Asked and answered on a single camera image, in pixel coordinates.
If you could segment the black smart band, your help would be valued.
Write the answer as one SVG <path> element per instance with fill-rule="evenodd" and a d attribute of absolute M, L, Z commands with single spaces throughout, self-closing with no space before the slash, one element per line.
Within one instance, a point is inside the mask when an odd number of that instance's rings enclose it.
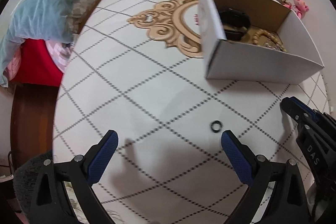
<path fill-rule="evenodd" d="M 219 17 L 227 40 L 240 41 L 251 27 L 249 16 L 239 10 L 220 11 Z"/>

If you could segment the white cardboard box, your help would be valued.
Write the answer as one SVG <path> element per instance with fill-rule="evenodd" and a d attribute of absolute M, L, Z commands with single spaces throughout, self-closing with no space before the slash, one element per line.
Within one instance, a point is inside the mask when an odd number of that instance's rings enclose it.
<path fill-rule="evenodd" d="M 250 18 L 238 42 L 224 33 L 219 12 L 226 9 Z M 275 0 L 199 0 L 198 20 L 208 79 L 299 84 L 324 68 L 302 21 Z"/>

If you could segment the pink panther plush toy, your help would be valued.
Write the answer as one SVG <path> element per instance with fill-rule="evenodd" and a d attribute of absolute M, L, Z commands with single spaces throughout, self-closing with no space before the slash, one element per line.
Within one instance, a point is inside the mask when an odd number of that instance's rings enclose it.
<path fill-rule="evenodd" d="M 284 6 L 294 11 L 295 14 L 301 20 L 305 17 L 306 13 L 309 11 L 309 6 L 303 0 L 293 0 L 293 2 L 284 0 Z"/>

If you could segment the red bed sheet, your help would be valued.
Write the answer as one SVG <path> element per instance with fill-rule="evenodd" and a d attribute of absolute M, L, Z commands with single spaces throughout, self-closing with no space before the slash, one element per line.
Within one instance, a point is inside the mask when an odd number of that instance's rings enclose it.
<path fill-rule="evenodd" d="M 52 60 L 44 40 L 26 39 L 20 50 L 21 64 L 11 83 L 60 86 L 63 73 Z"/>

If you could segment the pink checkered blanket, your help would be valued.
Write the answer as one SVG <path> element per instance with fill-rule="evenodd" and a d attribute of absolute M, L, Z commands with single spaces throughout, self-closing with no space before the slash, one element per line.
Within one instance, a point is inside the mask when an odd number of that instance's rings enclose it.
<path fill-rule="evenodd" d="M 64 73 L 71 57 L 72 44 L 53 42 L 51 40 L 46 41 L 45 44 L 52 61 Z"/>

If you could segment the white diamond-pattern tablecloth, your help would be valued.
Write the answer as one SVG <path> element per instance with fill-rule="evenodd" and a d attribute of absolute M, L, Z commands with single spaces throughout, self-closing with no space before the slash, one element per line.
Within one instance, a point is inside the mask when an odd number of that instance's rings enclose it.
<path fill-rule="evenodd" d="M 56 104 L 57 162 L 114 130 L 119 145 L 93 189 L 117 223 L 223 223 L 246 190 L 221 148 L 229 129 L 256 154 L 297 162 L 296 125 L 280 110 L 295 96 L 329 111 L 323 77 L 299 85 L 207 80 L 202 59 L 149 36 L 155 7 L 182 0 L 102 0 L 70 57 Z"/>

